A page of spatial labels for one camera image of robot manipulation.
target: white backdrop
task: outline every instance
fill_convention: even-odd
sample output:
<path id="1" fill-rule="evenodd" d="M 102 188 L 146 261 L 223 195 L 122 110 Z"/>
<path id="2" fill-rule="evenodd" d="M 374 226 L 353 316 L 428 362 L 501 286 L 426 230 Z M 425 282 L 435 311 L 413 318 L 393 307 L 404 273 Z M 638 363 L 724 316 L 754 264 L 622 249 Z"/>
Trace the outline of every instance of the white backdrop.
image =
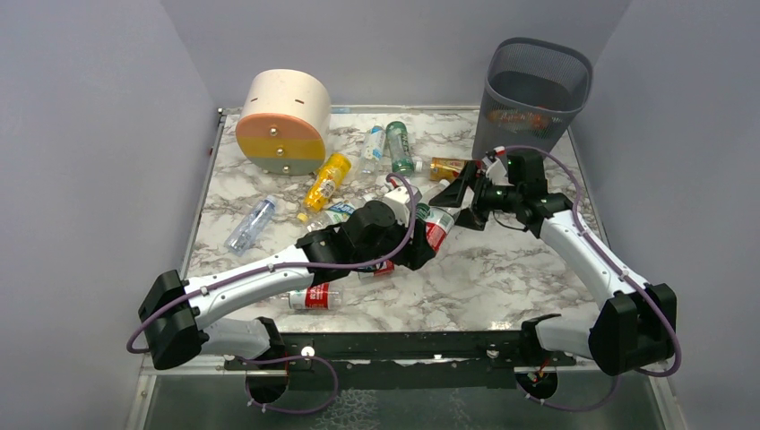
<path id="1" fill-rule="evenodd" d="M 123 428 L 216 108 L 157 0 L 0 6 L 0 428 Z"/>
<path id="2" fill-rule="evenodd" d="M 678 293 L 689 428 L 756 428 L 760 27 L 756 0 L 634 0 L 574 124 L 626 262 Z"/>
<path id="3" fill-rule="evenodd" d="M 479 104 L 512 37 L 595 61 L 630 0 L 161 0 L 214 101 L 243 105 L 257 73 L 313 74 L 337 104 Z"/>

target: mesh trash bin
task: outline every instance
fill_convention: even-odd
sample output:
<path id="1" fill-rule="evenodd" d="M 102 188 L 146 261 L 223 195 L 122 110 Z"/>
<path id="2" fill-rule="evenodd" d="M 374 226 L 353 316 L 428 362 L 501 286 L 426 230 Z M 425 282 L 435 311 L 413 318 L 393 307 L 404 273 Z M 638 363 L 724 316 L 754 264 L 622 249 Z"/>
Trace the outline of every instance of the mesh trash bin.
<path id="1" fill-rule="evenodd" d="M 573 49 L 525 38 L 502 42 L 488 67 L 472 157 L 509 145 L 551 151 L 591 85 L 592 65 Z"/>

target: red label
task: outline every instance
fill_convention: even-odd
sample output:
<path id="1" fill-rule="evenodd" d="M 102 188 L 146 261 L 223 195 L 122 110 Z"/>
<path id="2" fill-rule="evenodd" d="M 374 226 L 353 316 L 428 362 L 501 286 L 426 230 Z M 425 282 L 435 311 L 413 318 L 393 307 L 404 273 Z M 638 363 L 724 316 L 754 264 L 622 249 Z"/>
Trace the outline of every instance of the red label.
<path id="1" fill-rule="evenodd" d="M 437 224 L 428 222 L 426 225 L 426 236 L 430 247 L 437 253 L 444 239 L 446 239 L 446 230 Z"/>
<path id="2" fill-rule="evenodd" d="M 390 273 L 393 270 L 394 270 L 393 262 L 387 261 L 387 262 L 383 262 L 381 264 L 380 269 L 377 269 L 376 271 L 374 271 L 373 275 L 374 276 L 381 276 L 381 275 L 385 275 L 386 273 Z"/>
<path id="3" fill-rule="evenodd" d="M 329 282 L 324 284 L 315 285 L 307 288 L 306 302 L 304 303 L 306 309 L 327 309 L 327 291 L 330 287 Z"/>

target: white marble surface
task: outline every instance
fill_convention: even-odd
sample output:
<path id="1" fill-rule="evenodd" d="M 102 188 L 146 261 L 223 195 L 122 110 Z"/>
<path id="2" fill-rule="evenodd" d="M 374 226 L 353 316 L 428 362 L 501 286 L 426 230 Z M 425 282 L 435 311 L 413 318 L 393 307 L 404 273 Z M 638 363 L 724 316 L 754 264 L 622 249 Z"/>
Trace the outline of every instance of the white marble surface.
<path id="1" fill-rule="evenodd" d="M 309 176 L 265 174 L 250 163 L 235 140 L 237 115 L 224 127 L 209 192 L 190 260 L 188 277 L 225 271 L 279 252 L 306 231 L 296 219 L 298 202 L 306 194 Z M 337 151 L 355 161 L 364 132 L 372 125 L 403 121 L 410 132 L 412 152 L 431 157 L 468 158 L 477 112 L 415 114 L 333 114 L 330 139 Z M 580 172 L 567 136 L 553 154 Z M 384 159 L 386 166 L 390 161 Z M 571 199 L 574 190 L 557 167 L 547 162 L 550 191 L 561 190 Z M 423 176 L 412 181 L 432 183 Z M 359 193 L 358 184 L 344 184 L 335 200 Z M 236 257 L 223 245 L 229 232 L 253 204 L 267 194 L 279 199 L 273 221 L 256 249 Z M 583 213 L 596 229 L 591 206 Z M 500 219 L 515 225 L 506 215 Z M 530 233 L 499 227 L 493 220 L 486 231 L 454 228 L 436 259 L 419 271 L 399 268 L 393 276 L 359 282 L 356 274 L 334 281 L 343 290 L 345 304 L 332 311 L 291 311 L 287 300 L 272 298 L 231 315 L 249 320 L 273 318 L 281 331 L 439 331 L 516 329 L 535 316 L 562 313 L 593 320 L 598 314 L 591 295 L 554 251 Z"/>

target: yellow drink bottle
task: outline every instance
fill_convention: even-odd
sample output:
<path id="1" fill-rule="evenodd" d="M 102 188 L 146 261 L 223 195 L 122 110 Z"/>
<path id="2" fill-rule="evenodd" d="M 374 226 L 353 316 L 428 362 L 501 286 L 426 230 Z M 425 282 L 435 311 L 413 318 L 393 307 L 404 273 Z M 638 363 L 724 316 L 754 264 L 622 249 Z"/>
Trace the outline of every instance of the yellow drink bottle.
<path id="1" fill-rule="evenodd" d="M 316 182 L 304 198 L 303 206 L 308 211 L 319 212 L 330 201 L 335 190 L 343 183 L 343 179 L 351 170 L 351 162 L 342 154 L 335 152 L 324 163 L 316 176 Z M 304 219 L 307 215 L 299 213 L 298 218 Z"/>

